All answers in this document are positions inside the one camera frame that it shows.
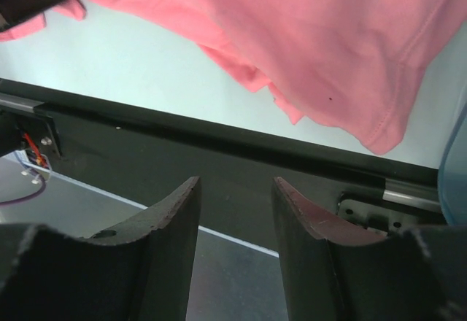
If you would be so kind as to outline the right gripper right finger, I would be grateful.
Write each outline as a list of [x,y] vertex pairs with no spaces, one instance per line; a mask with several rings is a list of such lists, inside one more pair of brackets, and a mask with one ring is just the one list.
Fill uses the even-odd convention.
[[464,320],[466,228],[385,237],[312,203],[283,178],[271,202],[291,320]]

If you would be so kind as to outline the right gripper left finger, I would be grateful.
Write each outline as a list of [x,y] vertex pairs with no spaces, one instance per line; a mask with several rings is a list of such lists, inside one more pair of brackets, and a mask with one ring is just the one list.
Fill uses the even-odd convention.
[[89,238],[1,226],[3,320],[184,320],[201,180]]

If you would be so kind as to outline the pink t-shirt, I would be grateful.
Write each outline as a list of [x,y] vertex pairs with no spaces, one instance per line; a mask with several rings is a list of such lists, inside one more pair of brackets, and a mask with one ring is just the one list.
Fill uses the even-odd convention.
[[459,107],[466,0],[71,0],[1,36],[1,75],[415,160]]

